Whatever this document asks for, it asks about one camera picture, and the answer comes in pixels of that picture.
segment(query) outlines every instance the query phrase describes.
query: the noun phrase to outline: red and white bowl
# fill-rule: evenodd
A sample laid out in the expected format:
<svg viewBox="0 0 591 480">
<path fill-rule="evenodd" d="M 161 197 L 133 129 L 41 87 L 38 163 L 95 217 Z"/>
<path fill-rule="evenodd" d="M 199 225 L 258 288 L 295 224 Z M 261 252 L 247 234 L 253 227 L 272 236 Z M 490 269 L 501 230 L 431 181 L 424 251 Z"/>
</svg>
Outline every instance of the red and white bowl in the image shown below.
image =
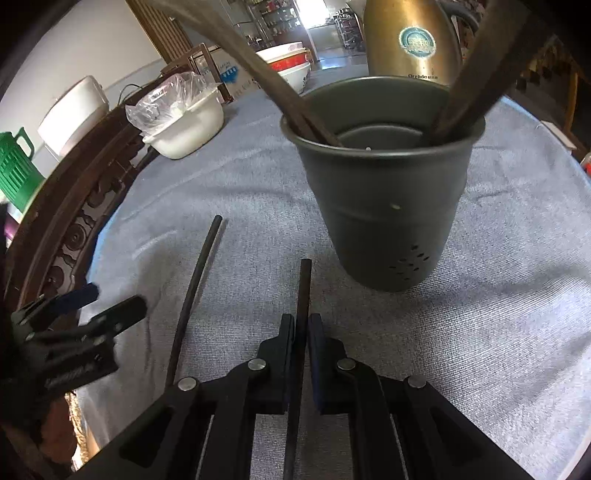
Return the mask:
<svg viewBox="0 0 591 480">
<path fill-rule="evenodd" d="M 308 62 L 306 59 L 307 52 L 308 50 L 299 41 L 266 48 L 256 54 L 265 60 L 273 70 L 281 72 Z"/>
<path fill-rule="evenodd" d="M 303 47 L 302 42 L 294 42 L 266 48 L 256 54 L 279 73 L 297 93 L 301 93 L 310 73 L 307 53 L 308 50 Z"/>
</svg>

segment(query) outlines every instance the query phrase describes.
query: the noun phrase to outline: golden kettle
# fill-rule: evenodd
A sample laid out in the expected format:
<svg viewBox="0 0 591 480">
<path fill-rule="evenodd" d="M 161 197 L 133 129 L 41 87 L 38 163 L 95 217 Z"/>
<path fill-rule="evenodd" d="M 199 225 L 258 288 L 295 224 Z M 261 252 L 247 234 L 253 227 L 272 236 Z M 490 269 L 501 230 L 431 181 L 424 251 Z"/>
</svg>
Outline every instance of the golden kettle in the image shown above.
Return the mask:
<svg viewBox="0 0 591 480">
<path fill-rule="evenodd" d="M 457 2 L 367 0 L 363 36 L 369 74 L 408 76 L 451 85 L 462 66 L 452 16 L 465 20 L 473 32 L 478 29 L 476 16 Z"/>
</svg>

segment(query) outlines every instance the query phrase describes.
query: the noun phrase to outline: gray towel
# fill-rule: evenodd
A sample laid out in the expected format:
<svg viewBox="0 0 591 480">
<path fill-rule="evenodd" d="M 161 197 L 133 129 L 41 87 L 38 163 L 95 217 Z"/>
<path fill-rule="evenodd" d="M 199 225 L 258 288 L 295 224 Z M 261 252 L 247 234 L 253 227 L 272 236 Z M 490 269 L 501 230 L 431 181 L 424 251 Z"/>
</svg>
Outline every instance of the gray towel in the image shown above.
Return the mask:
<svg viewBox="0 0 591 480">
<path fill-rule="evenodd" d="M 310 84 L 365 68 L 316 72 Z M 350 356 L 391 378 L 424 374 L 535 479 L 557 479 L 591 418 L 590 187 L 559 141 L 499 102 L 435 272 L 407 292 L 380 293 L 340 266 L 264 92 L 225 110 L 224 129 L 203 148 L 154 160 L 101 234 L 89 274 L 100 299 L 83 321 L 138 293 L 149 313 L 118 337 L 119 371 L 80 389 L 98 444 L 162 393 L 181 304 L 219 213 L 226 223 L 178 378 L 225 375 L 275 336 L 281 314 L 295 313 L 299 261 L 309 257 L 311 312 Z M 297 478 L 352 478 L 346 421 L 319 417 L 305 382 Z M 257 425 L 252 478 L 279 479 L 285 418 Z"/>
</svg>

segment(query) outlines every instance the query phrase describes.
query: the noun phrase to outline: metal screw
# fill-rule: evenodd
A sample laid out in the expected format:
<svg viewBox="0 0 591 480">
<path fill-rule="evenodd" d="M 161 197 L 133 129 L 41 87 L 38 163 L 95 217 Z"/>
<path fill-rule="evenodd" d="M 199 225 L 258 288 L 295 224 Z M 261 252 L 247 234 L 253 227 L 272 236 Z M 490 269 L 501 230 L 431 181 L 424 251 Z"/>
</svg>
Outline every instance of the metal screw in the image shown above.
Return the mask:
<svg viewBox="0 0 591 480">
<path fill-rule="evenodd" d="M 352 358 L 341 358 L 338 362 L 336 362 L 336 366 L 339 367 L 340 370 L 353 370 L 357 366 L 357 362 Z"/>
<path fill-rule="evenodd" d="M 196 386 L 197 380 L 195 380 L 193 377 L 181 378 L 181 380 L 179 380 L 177 383 L 177 387 L 184 392 L 188 392 L 189 390 L 194 389 Z"/>
<path fill-rule="evenodd" d="M 253 372 L 257 370 L 263 370 L 267 366 L 267 362 L 265 362 L 262 358 L 253 358 L 248 362 L 248 368 Z"/>
<path fill-rule="evenodd" d="M 413 388 L 423 388 L 427 385 L 427 379 L 422 375 L 411 375 L 407 378 L 408 385 Z"/>
</svg>

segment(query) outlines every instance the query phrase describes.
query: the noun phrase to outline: cup rim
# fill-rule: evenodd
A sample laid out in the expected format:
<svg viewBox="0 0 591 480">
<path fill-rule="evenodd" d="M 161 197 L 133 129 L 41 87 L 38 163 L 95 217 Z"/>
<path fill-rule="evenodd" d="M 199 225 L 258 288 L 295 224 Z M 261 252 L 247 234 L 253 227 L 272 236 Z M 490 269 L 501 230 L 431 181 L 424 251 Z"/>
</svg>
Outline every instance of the cup rim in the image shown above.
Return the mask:
<svg viewBox="0 0 591 480">
<path fill-rule="evenodd" d="M 347 82 L 355 82 L 359 81 L 360 79 L 396 79 L 400 82 L 426 82 L 426 80 L 419 80 L 419 79 L 412 79 L 406 77 L 396 77 L 396 76 L 387 76 L 387 75 L 380 75 L 380 76 L 362 76 L 362 77 L 353 77 L 350 79 L 345 80 L 338 80 L 337 82 L 329 83 L 328 85 L 323 85 L 318 87 L 311 92 L 306 93 L 302 97 L 306 99 L 306 97 L 313 98 L 318 93 L 322 92 L 323 90 L 327 90 L 328 88 L 333 87 L 335 84 L 338 83 L 347 83 Z M 449 91 L 449 88 L 440 85 L 438 83 L 429 82 L 433 87 L 438 88 L 440 90 L 445 90 L 446 92 Z M 435 147 L 421 147 L 421 148 L 401 148 L 400 150 L 362 150 L 360 148 L 348 148 L 348 147 L 333 147 L 332 145 L 321 144 L 318 142 L 313 142 L 311 140 L 307 140 L 299 135 L 296 135 L 294 131 L 289 126 L 285 115 L 281 116 L 280 120 L 280 128 L 281 132 L 285 135 L 285 137 L 291 141 L 293 144 L 299 147 L 304 147 L 308 150 L 313 150 L 318 153 L 324 155 L 330 154 L 337 154 L 340 157 L 350 157 L 350 158 L 357 158 L 357 159 L 373 159 L 373 160 L 380 160 L 380 159 L 392 159 L 392 158 L 406 158 L 406 157 L 431 157 L 433 155 L 440 155 L 442 152 L 446 152 L 449 150 L 457 150 L 459 147 L 469 144 L 474 145 L 479 138 L 484 133 L 486 126 L 486 121 L 484 117 L 480 117 L 470 130 L 470 135 L 461 138 L 460 140 L 456 140 L 453 142 L 449 142 L 443 145 L 437 145 Z"/>
</svg>

